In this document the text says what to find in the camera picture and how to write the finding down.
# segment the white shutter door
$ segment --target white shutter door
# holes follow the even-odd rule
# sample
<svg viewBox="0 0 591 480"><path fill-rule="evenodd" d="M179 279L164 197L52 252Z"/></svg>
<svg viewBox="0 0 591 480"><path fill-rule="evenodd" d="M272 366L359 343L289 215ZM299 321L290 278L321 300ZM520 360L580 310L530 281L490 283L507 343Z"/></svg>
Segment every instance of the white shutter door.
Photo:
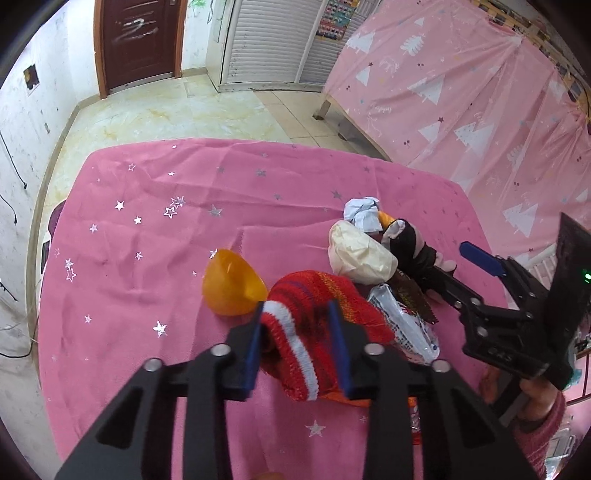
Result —
<svg viewBox="0 0 591 480"><path fill-rule="evenodd" d="M308 54L308 59L301 72L300 83L315 83L324 85L332 67L335 65L340 51L347 43L347 40L361 26L363 22L373 13L378 0L362 0L357 10L351 17L351 22L343 38L339 41L328 38L315 37Z"/></svg>
<svg viewBox="0 0 591 480"><path fill-rule="evenodd" d="M322 0L243 0L228 83L293 82Z"/></svg>

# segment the blue gripper pad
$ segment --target blue gripper pad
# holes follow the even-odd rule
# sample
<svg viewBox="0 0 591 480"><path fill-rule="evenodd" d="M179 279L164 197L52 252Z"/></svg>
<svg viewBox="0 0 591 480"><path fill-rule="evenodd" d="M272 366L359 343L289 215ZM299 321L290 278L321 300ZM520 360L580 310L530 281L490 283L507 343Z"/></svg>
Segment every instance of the blue gripper pad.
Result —
<svg viewBox="0 0 591 480"><path fill-rule="evenodd" d="M349 398L349 394L353 388L351 380L351 362L349 358L349 351L345 343L345 336L341 328L341 323L344 320L341 318L340 309L336 300L332 300L328 304L329 311L329 330L330 330L330 344L333 361L335 362L336 376L339 382L339 387L344 392L345 396Z"/></svg>
<svg viewBox="0 0 591 480"><path fill-rule="evenodd" d="M244 362L243 389L249 393L255 388L256 375L261 364L261 330L262 327L259 319L252 335L251 344L248 346L248 352Z"/></svg>
<svg viewBox="0 0 591 480"><path fill-rule="evenodd" d="M470 242L460 244L460 255L493 277L502 277L506 273L497 258Z"/></svg>

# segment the tile floor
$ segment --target tile floor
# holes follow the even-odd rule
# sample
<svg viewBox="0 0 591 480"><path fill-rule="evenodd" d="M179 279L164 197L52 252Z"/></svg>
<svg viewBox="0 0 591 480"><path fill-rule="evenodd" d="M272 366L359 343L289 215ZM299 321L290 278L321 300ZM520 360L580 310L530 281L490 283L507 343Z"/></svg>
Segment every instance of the tile floor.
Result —
<svg viewBox="0 0 591 480"><path fill-rule="evenodd" d="M281 125L293 143L355 152L337 136L342 117L329 110L326 121L314 120L312 114L322 103L321 94L313 92L255 92L259 100Z"/></svg>
<svg viewBox="0 0 591 480"><path fill-rule="evenodd" d="M343 120L329 110L312 114L322 102L313 92L217 93L206 75L166 79L123 90L83 108L58 156L41 217L37 265L53 209L67 198L88 155L132 142L187 137L240 138L320 146L369 154L337 136ZM39 268L37 294L41 290Z"/></svg>

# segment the poster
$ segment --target poster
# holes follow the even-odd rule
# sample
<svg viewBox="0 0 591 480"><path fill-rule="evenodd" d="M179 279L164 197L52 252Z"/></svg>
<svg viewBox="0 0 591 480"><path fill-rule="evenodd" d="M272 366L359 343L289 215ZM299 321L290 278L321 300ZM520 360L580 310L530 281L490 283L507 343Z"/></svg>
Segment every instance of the poster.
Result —
<svg viewBox="0 0 591 480"><path fill-rule="evenodd" d="M359 0L329 0L320 19L317 37L340 40L351 21Z"/></svg>

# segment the metal screw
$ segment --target metal screw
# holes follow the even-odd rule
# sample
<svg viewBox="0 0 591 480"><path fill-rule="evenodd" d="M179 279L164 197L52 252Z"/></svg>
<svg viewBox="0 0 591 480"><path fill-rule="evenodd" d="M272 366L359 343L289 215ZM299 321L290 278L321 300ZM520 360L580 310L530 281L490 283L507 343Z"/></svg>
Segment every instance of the metal screw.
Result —
<svg viewBox="0 0 591 480"><path fill-rule="evenodd" d="M363 349L368 355L382 355L384 353L384 347L379 343L368 343Z"/></svg>
<svg viewBox="0 0 591 480"><path fill-rule="evenodd" d="M440 374L444 374L449 372L452 369L452 366L446 360L435 360L431 364L431 368Z"/></svg>
<svg viewBox="0 0 591 480"><path fill-rule="evenodd" d="M150 358L144 363L144 370L147 370L148 372L155 372L156 370L160 370L162 365L163 363L160 358Z"/></svg>
<svg viewBox="0 0 591 480"><path fill-rule="evenodd" d="M210 350L213 356L226 356L231 351L232 349L226 343L218 343L217 345L211 347Z"/></svg>

